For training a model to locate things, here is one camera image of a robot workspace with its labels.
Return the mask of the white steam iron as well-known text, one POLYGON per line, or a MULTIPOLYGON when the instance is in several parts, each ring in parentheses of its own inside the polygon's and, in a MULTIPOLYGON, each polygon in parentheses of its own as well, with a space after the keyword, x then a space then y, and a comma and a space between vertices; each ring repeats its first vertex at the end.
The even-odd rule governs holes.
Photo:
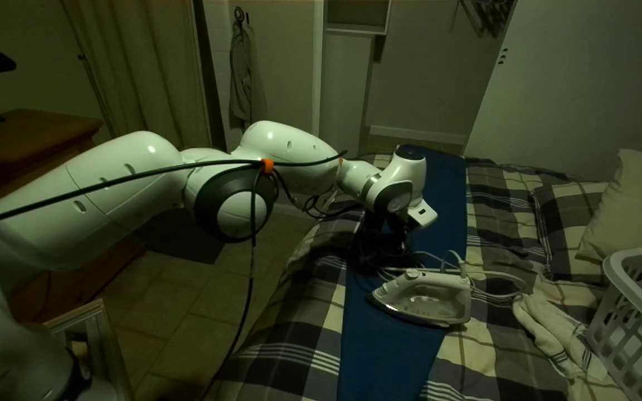
POLYGON ((462 274, 408 269, 374 289, 369 302, 413 324, 451 327, 469 322, 471 282, 462 274))

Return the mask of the blue ironing board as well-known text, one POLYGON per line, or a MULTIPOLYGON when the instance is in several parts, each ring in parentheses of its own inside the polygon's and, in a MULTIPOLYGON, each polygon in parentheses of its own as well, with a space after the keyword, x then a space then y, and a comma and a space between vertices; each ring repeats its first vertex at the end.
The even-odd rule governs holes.
MULTIPOLYGON (((439 213, 438 221, 410 237, 412 252, 431 256, 466 255, 465 161, 458 155, 415 145, 403 150, 424 155, 427 162, 425 199, 439 213)), ((413 266, 412 256, 395 262, 413 266)), ((337 401, 417 401, 448 331, 405 322, 372 305, 368 296, 382 284, 378 267, 357 262, 356 234, 346 275, 341 337, 341 370, 337 401)))

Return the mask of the checked bed blanket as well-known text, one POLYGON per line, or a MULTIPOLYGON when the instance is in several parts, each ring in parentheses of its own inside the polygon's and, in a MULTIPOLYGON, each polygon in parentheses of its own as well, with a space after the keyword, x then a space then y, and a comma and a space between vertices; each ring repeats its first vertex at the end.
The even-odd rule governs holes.
MULTIPOLYGON (((464 158, 469 271, 507 272, 589 324, 604 290, 543 274, 532 190, 583 181, 565 173, 464 158)), ((296 247, 269 305, 212 385, 214 401, 337 401, 346 275, 359 207, 317 223, 296 247)), ((564 378, 515 319, 512 301, 473 295, 448 330, 417 401, 628 401, 611 378, 564 378)))

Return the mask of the white door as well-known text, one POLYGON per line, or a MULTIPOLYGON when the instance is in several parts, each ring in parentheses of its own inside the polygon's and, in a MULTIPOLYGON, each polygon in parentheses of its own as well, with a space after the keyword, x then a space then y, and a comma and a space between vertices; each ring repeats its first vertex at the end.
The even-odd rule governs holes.
POLYGON ((319 137, 349 157, 359 153, 372 50, 371 36, 324 33, 319 137))

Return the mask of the checked pillow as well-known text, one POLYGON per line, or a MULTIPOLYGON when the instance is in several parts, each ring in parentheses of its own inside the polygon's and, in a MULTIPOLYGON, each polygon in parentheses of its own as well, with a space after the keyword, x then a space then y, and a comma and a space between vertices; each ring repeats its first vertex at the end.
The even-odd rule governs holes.
POLYGON ((607 182, 578 181, 532 190, 538 241, 546 254, 545 278, 602 284, 601 264, 579 257, 578 249, 607 186, 607 182))

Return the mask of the white striped towel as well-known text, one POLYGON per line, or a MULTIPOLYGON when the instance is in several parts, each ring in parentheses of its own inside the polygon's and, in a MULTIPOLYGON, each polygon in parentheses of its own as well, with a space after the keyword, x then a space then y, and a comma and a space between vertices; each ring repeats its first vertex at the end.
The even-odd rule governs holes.
POLYGON ((568 380, 590 378, 603 381, 608 371, 586 340, 587 326, 537 295, 514 297, 512 310, 532 336, 537 348, 568 380))

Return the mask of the hanging grey garment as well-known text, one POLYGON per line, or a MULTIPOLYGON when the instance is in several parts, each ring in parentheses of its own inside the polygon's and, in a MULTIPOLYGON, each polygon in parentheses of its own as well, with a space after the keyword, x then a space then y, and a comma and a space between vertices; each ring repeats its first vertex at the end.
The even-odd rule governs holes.
POLYGON ((268 107, 255 31, 248 13, 241 7, 234 9, 229 62, 230 126, 244 132, 250 125, 266 119, 268 107))

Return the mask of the white wardrobe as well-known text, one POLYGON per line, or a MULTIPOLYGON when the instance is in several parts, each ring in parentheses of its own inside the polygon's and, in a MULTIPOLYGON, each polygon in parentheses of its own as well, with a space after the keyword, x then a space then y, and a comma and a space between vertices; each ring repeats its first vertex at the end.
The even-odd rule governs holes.
POLYGON ((516 0, 466 157, 608 180, 642 152, 642 0, 516 0))

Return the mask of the beige pillow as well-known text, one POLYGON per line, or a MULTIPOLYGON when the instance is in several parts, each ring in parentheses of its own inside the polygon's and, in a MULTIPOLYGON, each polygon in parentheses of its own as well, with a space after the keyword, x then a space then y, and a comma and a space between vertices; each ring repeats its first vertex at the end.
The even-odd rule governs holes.
POLYGON ((642 152, 623 148, 617 157, 619 166, 579 241, 578 255, 588 260, 642 248, 642 152))

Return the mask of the white laundry basket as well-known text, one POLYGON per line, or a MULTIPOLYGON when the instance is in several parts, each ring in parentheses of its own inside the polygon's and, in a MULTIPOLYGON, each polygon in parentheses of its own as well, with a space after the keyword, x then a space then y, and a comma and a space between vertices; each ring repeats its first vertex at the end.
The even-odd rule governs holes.
POLYGON ((642 248, 603 261, 608 290, 588 327, 591 350, 631 401, 642 401, 642 248))

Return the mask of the beige curtain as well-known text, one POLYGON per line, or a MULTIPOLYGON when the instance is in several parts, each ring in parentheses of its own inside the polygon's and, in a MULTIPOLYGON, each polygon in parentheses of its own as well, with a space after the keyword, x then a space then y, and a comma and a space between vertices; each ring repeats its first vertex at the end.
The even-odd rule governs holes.
POLYGON ((112 137, 211 146, 193 0, 61 0, 112 137))

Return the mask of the wooden dresser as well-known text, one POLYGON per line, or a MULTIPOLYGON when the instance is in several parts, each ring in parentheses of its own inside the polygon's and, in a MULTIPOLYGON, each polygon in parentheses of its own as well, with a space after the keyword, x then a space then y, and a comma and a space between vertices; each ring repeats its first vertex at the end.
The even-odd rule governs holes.
MULTIPOLYGON (((15 109, 0 122, 0 198, 94 147, 103 122, 68 114, 15 109)), ((127 236, 77 271, 44 272, 23 280, 8 295, 19 322, 43 323, 99 295, 145 244, 127 236)))

